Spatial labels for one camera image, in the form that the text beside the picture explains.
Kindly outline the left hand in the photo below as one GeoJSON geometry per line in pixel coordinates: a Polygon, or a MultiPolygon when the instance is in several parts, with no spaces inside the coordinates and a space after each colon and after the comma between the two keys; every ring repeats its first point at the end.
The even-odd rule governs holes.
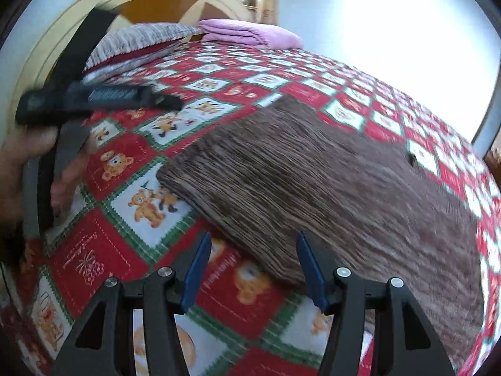
{"type": "MultiPolygon", "coordinates": [[[[21,173],[28,159],[48,153],[57,138],[56,127],[22,128],[7,136],[1,146],[1,230],[13,232],[23,215],[21,173]]],[[[51,187],[51,206],[56,214],[69,213],[76,187],[87,170],[90,155],[97,150],[87,139],[78,156],[69,163],[51,187]]]]}

